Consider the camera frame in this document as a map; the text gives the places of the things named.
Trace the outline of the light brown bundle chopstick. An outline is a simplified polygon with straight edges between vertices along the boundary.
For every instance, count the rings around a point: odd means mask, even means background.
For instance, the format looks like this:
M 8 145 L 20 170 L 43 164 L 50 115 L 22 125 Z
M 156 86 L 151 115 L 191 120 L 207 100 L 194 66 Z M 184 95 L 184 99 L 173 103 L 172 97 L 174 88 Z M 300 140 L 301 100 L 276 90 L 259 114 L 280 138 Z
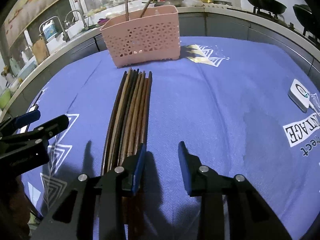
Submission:
M 127 147 L 129 144 L 129 137 L 130 137 L 130 129 L 131 123 L 133 118 L 133 111 L 135 108 L 135 100 L 137 96 L 137 88 L 136 85 L 139 83 L 139 78 L 141 75 L 139 73 L 139 69 L 133 71 L 132 81 L 130 83 L 130 90 L 129 90 L 129 97 L 126 101 L 126 109 L 125 109 L 125 116 L 123 122 L 123 130 L 121 134 L 120 140 L 120 148 L 119 148 L 119 157 L 118 157 L 118 165 L 121 166 L 124 159 L 127 156 Z

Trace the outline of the single brown wooden chopstick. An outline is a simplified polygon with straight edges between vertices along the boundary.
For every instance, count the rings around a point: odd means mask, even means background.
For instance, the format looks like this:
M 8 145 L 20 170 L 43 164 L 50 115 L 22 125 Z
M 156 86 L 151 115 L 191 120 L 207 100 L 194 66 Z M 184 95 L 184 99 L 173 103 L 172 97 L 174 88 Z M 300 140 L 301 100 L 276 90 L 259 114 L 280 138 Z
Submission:
M 148 8 L 148 6 L 150 5 L 150 3 L 152 2 L 153 0 L 148 0 L 148 2 L 146 3 L 144 9 L 142 10 L 142 13 L 140 14 L 140 17 L 139 18 L 142 18 Z

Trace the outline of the wooden cutting board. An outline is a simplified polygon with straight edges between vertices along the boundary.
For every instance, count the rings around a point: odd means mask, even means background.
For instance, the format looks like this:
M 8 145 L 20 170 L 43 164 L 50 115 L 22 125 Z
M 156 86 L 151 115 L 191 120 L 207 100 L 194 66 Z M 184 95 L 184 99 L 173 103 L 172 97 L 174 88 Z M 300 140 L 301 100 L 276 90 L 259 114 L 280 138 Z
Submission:
M 32 46 L 32 52 L 38 64 L 41 64 L 46 58 L 50 56 L 49 50 L 43 37 L 39 38 Z

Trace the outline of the white square hub device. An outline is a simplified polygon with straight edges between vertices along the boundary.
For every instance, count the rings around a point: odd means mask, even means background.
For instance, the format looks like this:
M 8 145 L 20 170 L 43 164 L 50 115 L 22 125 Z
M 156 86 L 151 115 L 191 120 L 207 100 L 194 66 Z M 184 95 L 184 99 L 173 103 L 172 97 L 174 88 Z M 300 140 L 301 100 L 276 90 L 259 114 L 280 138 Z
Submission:
M 316 112 L 316 109 L 310 100 L 309 91 L 297 79 L 292 81 L 288 96 L 302 112 L 306 113 L 308 109 L 312 109 Z

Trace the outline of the blue label detergent bottle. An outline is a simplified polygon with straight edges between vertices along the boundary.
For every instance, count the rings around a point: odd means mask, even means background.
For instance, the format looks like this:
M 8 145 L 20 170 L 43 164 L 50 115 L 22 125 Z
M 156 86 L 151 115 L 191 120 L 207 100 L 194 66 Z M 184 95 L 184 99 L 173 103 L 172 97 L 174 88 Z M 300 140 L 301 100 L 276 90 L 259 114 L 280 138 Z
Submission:
M 49 42 L 56 35 L 56 27 L 53 20 L 48 21 L 42 27 L 43 34 L 46 40 Z

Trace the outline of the black lidded wok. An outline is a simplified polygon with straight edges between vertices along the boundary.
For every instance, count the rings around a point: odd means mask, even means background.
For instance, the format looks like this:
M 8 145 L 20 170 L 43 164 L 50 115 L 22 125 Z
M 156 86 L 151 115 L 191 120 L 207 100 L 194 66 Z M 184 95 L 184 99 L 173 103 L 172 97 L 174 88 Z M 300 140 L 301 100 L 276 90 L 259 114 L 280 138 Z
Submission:
M 306 31 L 312 33 L 315 36 L 319 36 L 319 24 L 313 16 L 311 9 L 308 5 L 295 4 L 293 10 L 297 20 L 304 27 L 303 33 Z

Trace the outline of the dark bundle chopstick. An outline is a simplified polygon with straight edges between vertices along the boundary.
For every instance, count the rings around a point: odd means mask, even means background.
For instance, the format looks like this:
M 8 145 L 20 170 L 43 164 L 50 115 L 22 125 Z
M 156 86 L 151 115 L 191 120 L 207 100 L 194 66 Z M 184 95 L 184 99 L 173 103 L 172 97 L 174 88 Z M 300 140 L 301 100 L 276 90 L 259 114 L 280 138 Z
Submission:
M 105 174 L 105 171 L 107 170 L 107 163 L 108 163 L 108 156 L 110 152 L 110 144 L 111 144 L 111 139 L 112 139 L 112 133 L 113 133 L 113 128 L 114 128 L 114 123 L 116 120 L 116 114 L 118 110 L 118 106 L 120 103 L 120 97 L 123 91 L 124 83 L 127 77 L 127 71 L 124 72 L 121 83 L 119 85 L 118 91 L 117 91 L 117 96 L 113 105 L 110 121 L 108 124 L 108 130 L 107 130 L 107 135 L 106 135 L 106 140 L 105 140 L 105 146 L 104 146 L 104 151 L 103 151 L 103 160 L 101 163 L 101 172 L 100 175 L 103 176 Z

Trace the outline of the pink perforated utensil basket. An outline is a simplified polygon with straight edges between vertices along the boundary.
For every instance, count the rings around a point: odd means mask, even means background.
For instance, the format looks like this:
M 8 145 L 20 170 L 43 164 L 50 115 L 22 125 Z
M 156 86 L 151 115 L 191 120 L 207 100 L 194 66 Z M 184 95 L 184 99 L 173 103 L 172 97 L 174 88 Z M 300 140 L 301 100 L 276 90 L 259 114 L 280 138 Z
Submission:
M 137 10 L 108 20 L 101 28 L 116 67 L 180 57 L 178 10 L 173 5 Z

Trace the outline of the chrome kitchen faucet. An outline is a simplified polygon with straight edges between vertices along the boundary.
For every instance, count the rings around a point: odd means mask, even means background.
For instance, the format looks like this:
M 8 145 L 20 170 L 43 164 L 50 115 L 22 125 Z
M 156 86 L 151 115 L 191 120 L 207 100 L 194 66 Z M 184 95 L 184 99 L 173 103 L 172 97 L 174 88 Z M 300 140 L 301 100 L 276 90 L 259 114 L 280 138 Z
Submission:
M 52 23 L 55 29 L 55 34 L 54 37 L 58 37 L 60 35 L 60 33 L 62 33 L 62 40 L 65 42 L 70 41 L 70 37 L 67 33 L 67 31 L 65 30 L 65 28 L 62 25 L 62 21 L 59 18 L 59 16 L 52 16 L 48 19 L 46 19 L 44 22 L 42 22 L 39 26 L 39 37 L 43 37 L 44 41 L 46 43 L 48 43 L 48 38 L 46 37 L 46 35 L 44 34 L 44 26 L 48 23 Z

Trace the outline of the fruit print window blind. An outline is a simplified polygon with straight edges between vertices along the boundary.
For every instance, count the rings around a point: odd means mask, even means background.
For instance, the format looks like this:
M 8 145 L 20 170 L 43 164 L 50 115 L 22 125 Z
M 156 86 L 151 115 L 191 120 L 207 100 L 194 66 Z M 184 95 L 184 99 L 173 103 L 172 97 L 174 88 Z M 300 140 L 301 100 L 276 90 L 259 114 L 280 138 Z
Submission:
M 28 25 L 57 1 L 18 0 L 4 21 L 5 37 L 8 46 L 12 46 Z

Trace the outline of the reddish bundle chopstick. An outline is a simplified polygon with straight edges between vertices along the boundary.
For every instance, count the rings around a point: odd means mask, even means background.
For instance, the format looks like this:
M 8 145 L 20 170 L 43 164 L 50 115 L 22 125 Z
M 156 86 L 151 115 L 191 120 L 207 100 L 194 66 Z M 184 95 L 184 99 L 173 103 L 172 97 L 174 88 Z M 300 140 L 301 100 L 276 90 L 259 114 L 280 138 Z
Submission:
M 134 110 L 133 110 L 133 116 L 132 116 L 132 122 L 131 122 L 131 128 L 130 128 L 130 137 L 129 137 L 129 143 L 128 143 L 127 152 L 126 152 L 127 157 L 133 155 L 134 148 L 135 148 L 137 122 L 138 122 L 138 116 L 139 116 L 140 101 L 141 101 L 143 87 L 144 87 L 145 71 L 139 74 L 138 79 L 139 79 L 139 86 L 138 86 Z

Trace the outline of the blue printed tablecloth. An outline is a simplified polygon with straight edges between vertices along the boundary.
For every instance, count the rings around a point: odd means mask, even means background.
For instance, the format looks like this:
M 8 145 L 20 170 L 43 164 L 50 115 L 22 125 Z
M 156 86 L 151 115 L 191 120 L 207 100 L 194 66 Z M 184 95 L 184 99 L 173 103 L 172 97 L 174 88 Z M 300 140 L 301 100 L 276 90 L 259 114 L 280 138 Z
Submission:
M 282 49 L 218 37 L 181 38 L 174 61 L 152 72 L 144 182 L 144 239 L 195 239 L 200 201 L 187 195 L 178 143 L 217 173 L 243 174 L 293 239 L 319 213 L 319 89 Z M 40 123 L 59 115 L 69 127 L 48 147 L 50 162 L 22 176 L 45 215 L 78 175 L 100 174 L 108 123 L 124 70 L 101 51 L 62 68 L 42 87 Z M 316 112 L 289 98 L 297 79 Z

